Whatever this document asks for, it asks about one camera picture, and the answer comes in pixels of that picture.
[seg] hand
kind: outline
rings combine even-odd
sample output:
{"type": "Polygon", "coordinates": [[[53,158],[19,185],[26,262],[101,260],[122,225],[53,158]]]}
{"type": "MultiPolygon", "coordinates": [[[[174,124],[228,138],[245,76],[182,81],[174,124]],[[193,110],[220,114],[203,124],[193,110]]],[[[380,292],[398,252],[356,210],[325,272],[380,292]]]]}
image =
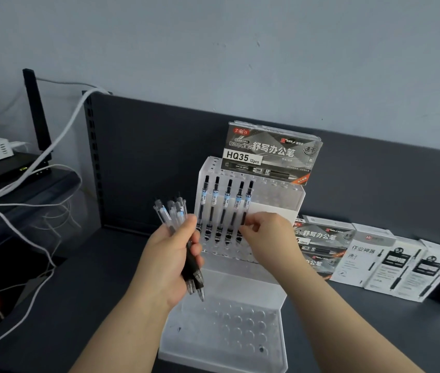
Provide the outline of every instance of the hand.
{"type": "Polygon", "coordinates": [[[290,263],[306,263],[291,223],[277,213],[248,214],[239,230],[256,260],[277,280],[290,263]]]}
{"type": "Polygon", "coordinates": [[[196,231],[196,217],[188,215],[186,221],[173,236],[165,225],[161,225],[151,237],[137,266],[129,290],[144,295],[150,301],[158,302],[170,311],[184,297],[186,283],[181,276],[186,261],[186,243],[192,241],[191,253],[204,264],[200,256],[202,250],[199,232],[196,231]]]}

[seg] pen display stand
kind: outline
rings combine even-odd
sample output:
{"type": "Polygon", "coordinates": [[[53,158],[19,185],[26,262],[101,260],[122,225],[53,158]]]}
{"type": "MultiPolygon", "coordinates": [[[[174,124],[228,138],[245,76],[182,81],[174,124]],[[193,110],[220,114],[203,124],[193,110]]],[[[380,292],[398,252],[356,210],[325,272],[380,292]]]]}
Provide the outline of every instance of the pen display stand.
{"type": "Polygon", "coordinates": [[[209,157],[205,161],[199,172],[194,207],[198,216],[208,175],[201,226],[205,301],[186,295],[170,312],[158,357],[218,373],[283,373],[287,370],[287,358],[280,309],[286,294],[273,276],[257,264],[247,242],[238,239],[237,230],[251,181],[254,183],[248,213],[276,212],[291,223],[304,200],[304,189],[292,183],[222,170],[220,166],[219,158],[209,157]],[[218,198],[211,233],[206,236],[216,177],[220,177],[218,198]],[[230,201],[218,238],[217,226],[229,180],[232,180],[230,201]],[[242,181],[244,188],[238,215],[229,228],[242,181]],[[226,241],[228,229],[232,238],[226,241]]]}

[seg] black antenna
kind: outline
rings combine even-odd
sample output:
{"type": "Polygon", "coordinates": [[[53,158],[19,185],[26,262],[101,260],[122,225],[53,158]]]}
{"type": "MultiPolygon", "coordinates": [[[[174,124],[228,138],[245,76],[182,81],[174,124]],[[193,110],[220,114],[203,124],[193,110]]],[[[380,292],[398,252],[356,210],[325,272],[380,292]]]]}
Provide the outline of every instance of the black antenna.
{"type": "MultiPolygon", "coordinates": [[[[33,127],[35,128],[35,135],[37,136],[38,149],[43,152],[51,145],[51,136],[49,135],[44,108],[42,106],[42,100],[40,99],[40,92],[38,91],[37,77],[32,69],[23,69],[23,78],[25,81],[26,94],[28,95],[28,102],[30,104],[33,127]]],[[[45,160],[49,161],[51,158],[51,154],[49,154],[45,160]]]]}

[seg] gray wall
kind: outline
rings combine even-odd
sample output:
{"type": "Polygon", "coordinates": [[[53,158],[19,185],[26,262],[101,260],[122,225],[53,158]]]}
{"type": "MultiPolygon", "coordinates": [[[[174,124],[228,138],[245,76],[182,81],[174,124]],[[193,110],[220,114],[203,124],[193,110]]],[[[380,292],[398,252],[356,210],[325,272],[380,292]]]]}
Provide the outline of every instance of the gray wall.
{"type": "MultiPolygon", "coordinates": [[[[22,68],[133,98],[440,148],[440,0],[0,0],[0,107],[21,88],[22,68]]],[[[40,85],[53,136],[82,89],[40,85]]],[[[0,136],[34,141],[25,95],[0,117],[0,136]]],[[[54,160],[91,187],[87,144],[79,118],[54,160]]]]}

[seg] person's left hand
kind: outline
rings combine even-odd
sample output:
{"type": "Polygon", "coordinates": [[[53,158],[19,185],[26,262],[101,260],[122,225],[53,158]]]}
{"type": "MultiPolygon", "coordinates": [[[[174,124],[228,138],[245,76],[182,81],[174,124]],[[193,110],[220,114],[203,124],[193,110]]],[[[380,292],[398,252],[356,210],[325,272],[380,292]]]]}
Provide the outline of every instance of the person's left hand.
{"type": "Polygon", "coordinates": [[[188,215],[186,221],[173,236],[165,225],[161,225],[151,237],[142,252],[130,291],[150,297],[170,311],[187,292],[186,282],[181,276],[186,261],[186,243],[192,241],[191,253],[204,264],[200,256],[199,232],[196,230],[196,217],[188,215]]]}

